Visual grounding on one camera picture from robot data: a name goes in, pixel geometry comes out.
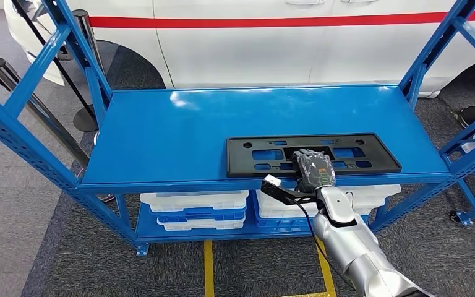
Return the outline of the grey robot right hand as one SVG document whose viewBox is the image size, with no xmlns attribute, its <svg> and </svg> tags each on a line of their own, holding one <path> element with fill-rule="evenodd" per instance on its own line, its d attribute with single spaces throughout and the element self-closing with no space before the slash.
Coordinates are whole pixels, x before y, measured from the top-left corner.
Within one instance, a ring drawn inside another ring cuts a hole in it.
<svg viewBox="0 0 475 297">
<path fill-rule="evenodd" d="M 296 187 L 299 192 L 313 193 L 321 187 L 335 186 L 333 164 L 324 152 L 302 148 L 293 153 L 292 159 L 301 175 Z"/>
</svg>

